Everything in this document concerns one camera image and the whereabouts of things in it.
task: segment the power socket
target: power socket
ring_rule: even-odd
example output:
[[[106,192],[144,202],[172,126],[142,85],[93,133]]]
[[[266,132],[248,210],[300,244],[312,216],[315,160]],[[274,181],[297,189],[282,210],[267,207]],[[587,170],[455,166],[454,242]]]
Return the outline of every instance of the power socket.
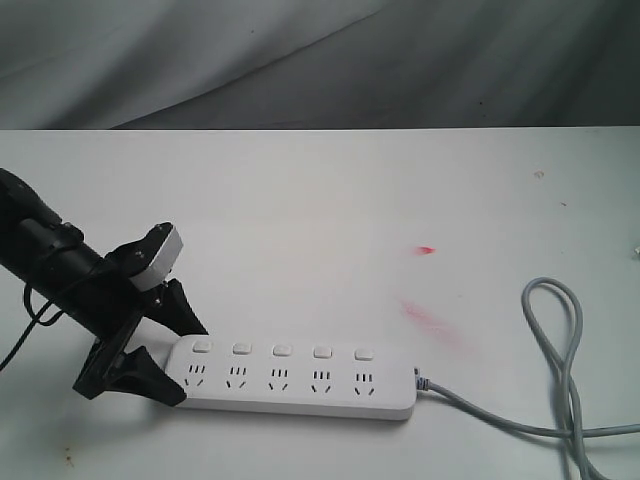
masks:
[[[165,371],[185,408],[404,420],[416,401],[412,364],[380,345],[187,335]]]

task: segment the white table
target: white table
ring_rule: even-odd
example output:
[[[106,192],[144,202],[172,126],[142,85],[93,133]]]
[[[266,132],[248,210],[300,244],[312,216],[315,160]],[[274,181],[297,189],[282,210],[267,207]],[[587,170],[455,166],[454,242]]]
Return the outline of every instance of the white table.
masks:
[[[214,335],[388,340],[434,381],[537,425],[553,425],[551,375],[519,295],[557,277],[586,314],[574,368],[586,427],[640,420],[639,152],[639,128],[0,132],[3,166],[98,252],[174,222],[185,242],[174,274]],[[3,356],[27,323],[21,291],[0,270]],[[534,303],[562,344],[561,308],[544,292]],[[162,361],[174,339],[149,322],[133,342]],[[429,399],[406,423],[88,401],[71,385],[91,341],[65,317],[0,375],[0,478],[546,479],[567,468],[554,442]],[[588,445],[603,473],[638,478],[640,436]]]

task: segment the red mark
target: red mark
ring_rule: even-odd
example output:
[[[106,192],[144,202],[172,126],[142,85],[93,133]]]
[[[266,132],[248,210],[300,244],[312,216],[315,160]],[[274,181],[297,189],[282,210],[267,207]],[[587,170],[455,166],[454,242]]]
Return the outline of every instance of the red mark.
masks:
[[[424,311],[415,303],[407,302],[405,300],[401,300],[400,303],[402,304],[404,314],[420,327],[450,346],[459,346],[460,336],[452,327],[433,318],[432,315]]]
[[[414,250],[416,255],[429,255],[430,253],[434,253],[435,251],[436,249],[431,247],[416,247]]]

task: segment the power cord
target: power cord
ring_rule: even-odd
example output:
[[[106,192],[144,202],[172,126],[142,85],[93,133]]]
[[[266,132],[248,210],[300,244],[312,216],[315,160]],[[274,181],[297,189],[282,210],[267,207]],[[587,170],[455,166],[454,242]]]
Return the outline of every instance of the power cord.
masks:
[[[552,286],[562,292],[569,299],[569,303],[573,307],[573,334],[569,341],[569,348],[563,357],[553,347],[542,327],[536,320],[533,310],[531,309],[531,292],[540,286]],[[596,467],[589,461],[584,448],[584,439],[593,437],[607,437],[612,435],[626,435],[629,433],[640,433],[640,424],[621,425],[614,427],[590,428],[582,427],[582,408],[580,405],[580,396],[578,390],[571,377],[571,366],[573,359],[580,344],[582,336],[583,316],[582,307],[576,295],[563,283],[553,278],[541,277],[531,280],[522,291],[522,310],[524,317],[529,323],[533,334],[540,345],[540,349],[549,360],[552,367],[557,370],[557,378],[559,380],[558,387],[560,389],[560,398],[562,400],[560,408],[555,412],[561,428],[542,428],[525,425],[514,422],[506,418],[494,415],[464,398],[456,395],[452,391],[442,387],[430,380],[419,377],[416,381],[416,387],[420,391],[431,391],[446,398],[453,406],[460,410],[473,415],[474,417],[500,428],[505,431],[525,433],[528,435],[537,435],[542,437],[556,437],[566,439],[569,446],[569,452],[572,455],[576,465],[580,470],[582,480],[608,480],[602,475]]]
[[[36,325],[42,325],[43,327],[50,327],[51,325],[55,324],[60,319],[60,317],[62,317],[62,315],[64,315],[64,312],[62,310],[59,310],[56,313],[54,313],[51,317],[49,317],[47,320],[44,320],[44,321],[41,320],[44,314],[49,310],[49,308],[51,308],[51,306],[53,306],[53,304],[58,299],[62,298],[64,295],[68,294],[71,290],[73,290],[74,288],[77,288],[81,284],[103,275],[103,274],[93,274],[93,271],[95,269],[95,266],[94,266],[89,271],[89,273],[87,273],[80,279],[76,280],[75,282],[70,283],[68,286],[66,286],[59,292],[57,292],[50,300],[48,300],[40,308],[40,310],[38,310],[38,313],[35,313],[33,310],[33,306],[31,304],[31,295],[33,293],[33,286],[31,285],[31,282],[33,279],[33,275],[36,273],[37,270],[41,269],[53,256],[69,250],[73,250],[74,248],[77,248],[77,246],[73,245],[73,246],[60,247],[60,248],[53,249],[50,252],[43,255],[40,258],[40,260],[38,260],[34,265],[31,271],[31,274],[29,275],[29,277],[27,278],[27,281],[24,284],[24,289],[22,291],[22,304],[24,305],[24,308],[27,311],[29,318],[31,318],[31,321],[27,325],[27,328],[24,329],[24,331],[22,332],[22,335],[20,335],[20,338],[18,338],[18,341],[13,346],[9,354],[0,363],[0,372],[2,372],[7,367],[7,365],[9,365],[11,360],[13,360],[13,358],[16,356],[20,348],[22,348],[22,345],[27,340],[27,338],[29,337],[29,335],[31,334],[31,332],[33,331]]]

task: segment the gray fabric backdrop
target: gray fabric backdrop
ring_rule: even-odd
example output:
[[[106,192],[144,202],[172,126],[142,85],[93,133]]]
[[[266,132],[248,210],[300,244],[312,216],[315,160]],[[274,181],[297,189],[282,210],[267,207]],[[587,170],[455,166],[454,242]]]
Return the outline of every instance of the gray fabric backdrop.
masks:
[[[0,0],[0,128],[640,124],[637,0]]]

